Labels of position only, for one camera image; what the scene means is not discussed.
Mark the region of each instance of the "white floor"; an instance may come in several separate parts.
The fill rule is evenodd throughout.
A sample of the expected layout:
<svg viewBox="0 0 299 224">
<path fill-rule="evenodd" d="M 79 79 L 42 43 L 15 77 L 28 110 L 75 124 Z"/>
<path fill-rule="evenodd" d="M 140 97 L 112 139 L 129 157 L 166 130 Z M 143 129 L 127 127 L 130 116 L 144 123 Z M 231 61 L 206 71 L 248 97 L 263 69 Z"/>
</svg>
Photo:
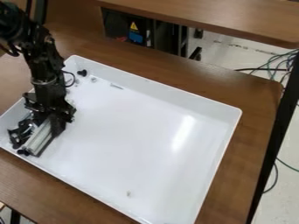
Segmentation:
<svg viewBox="0 0 299 224">
<path fill-rule="evenodd" d="M 289 49 L 263 45 L 253 41 L 227 37 L 205 32 L 203 39 L 190 39 L 189 53 L 196 46 L 203 47 L 202 61 L 231 69 L 259 67 L 273 56 L 273 53 L 287 53 Z M 254 73 L 268 79 L 267 72 Z M 282 73 L 276 76 L 279 81 Z M 289 165 L 299 168 L 299 108 L 297 108 L 288 134 L 283 142 L 279 158 Z M 299 223 L 299 173 L 290 170 L 280 162 L 278 182 L 275 188 L 263 195 L 253 224 L 297 224 Z M 272 171 L 268 181 L 271 186 L 275 178 Z"/>
</svg>

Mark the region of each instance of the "black robotic arm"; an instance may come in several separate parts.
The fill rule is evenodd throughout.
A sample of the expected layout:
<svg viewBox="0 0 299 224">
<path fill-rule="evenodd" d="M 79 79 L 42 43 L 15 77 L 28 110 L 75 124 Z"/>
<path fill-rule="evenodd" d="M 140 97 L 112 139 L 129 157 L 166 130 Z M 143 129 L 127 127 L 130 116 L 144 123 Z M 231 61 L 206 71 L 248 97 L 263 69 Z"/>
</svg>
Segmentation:
<svg viewBox="0 0 299 224">
<path fill-rule="evenodd" d="M 0 49 L 9 55 L 24 55 L 34 86 L 34 93 L 23 94 L 31 115 L 9 130 L 10 140 L 18 153 L 37 156 L 65 130 L 76 111 L 65 100 L 63 58 L 50 32 L 14 4 L 0 2 L 0 40 L 8 46 L 0 44 Z"/>
</svg>

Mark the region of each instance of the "white plastic tray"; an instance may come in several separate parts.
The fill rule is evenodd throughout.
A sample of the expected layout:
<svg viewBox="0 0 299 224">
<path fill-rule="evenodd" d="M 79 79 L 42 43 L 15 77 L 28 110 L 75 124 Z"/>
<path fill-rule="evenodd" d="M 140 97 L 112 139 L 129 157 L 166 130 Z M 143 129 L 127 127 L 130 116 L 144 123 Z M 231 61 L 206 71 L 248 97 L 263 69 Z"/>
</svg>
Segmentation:
<svg viewBox="0 0 299 224">
<path fill-rule="evenodd" d="M 28 112 L 23 100 L 0 117 L 0 147 L 141 223 L 193 223 L 241 111 L 79 56 L 66 61 L 66 71 L 82 69 L 88 76 L 67 95 L 75 122 L 41 157 L 9 143 L 7 129 Z"/>
</svg>

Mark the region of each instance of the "black metal frame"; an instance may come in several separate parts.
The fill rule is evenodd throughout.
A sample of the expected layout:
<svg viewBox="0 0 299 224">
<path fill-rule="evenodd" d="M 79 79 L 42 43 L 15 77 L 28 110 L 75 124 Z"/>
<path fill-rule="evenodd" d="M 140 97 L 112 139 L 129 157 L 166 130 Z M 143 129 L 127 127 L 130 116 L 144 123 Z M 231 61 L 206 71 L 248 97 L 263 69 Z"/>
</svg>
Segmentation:
<svg viewBox="0 0 299 224">
<path fill-rule="evenodd" d="M 254 218 L 255 211 L 260 203 L 261 196 L 268 181 L 268 177 L 272 171 L 272 167 L 277 158 L 278 152 L 282 146 L 283 138 L 285 137 L 289 123 L 295 112 L 297 102 L 299 100 L 299 52 L 294 61 L 294 67 L 289 75 L 289 82 L 285 88 L 283 97 L 278 106 L 275 123 L 272 129 L 271 137 L 268 143 L 268 148 L 264 161 L 261 167 L 261 172 L 257 186 L 255 188 L 254 198 L 247 216 L 247 224 L 250 224 Z"/>
<path fill-rule="evenodd" d="M 21 215 L 17 211 L 11 209 L 10 224 L 20 224 Z"/>
<path fill-rule="evenodd" d="M 38 0 L 35 4 L 34 21 L 43 25 L 46 19 L 48 0 Z"/>
</svg>

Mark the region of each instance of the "yellow warning sticker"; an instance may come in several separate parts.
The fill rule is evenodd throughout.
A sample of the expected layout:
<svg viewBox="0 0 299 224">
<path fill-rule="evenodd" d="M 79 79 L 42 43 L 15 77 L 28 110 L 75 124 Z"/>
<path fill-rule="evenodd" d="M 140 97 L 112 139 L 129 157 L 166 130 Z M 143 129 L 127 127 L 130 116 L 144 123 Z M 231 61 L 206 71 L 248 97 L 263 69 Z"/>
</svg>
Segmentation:
<svg viewBox="0 0 299 224">
<path fill-rule="evenodd" d="M 134 22 L 131 24 L 131 30 L 138 31 L 138 28 Z"/>
</svg>

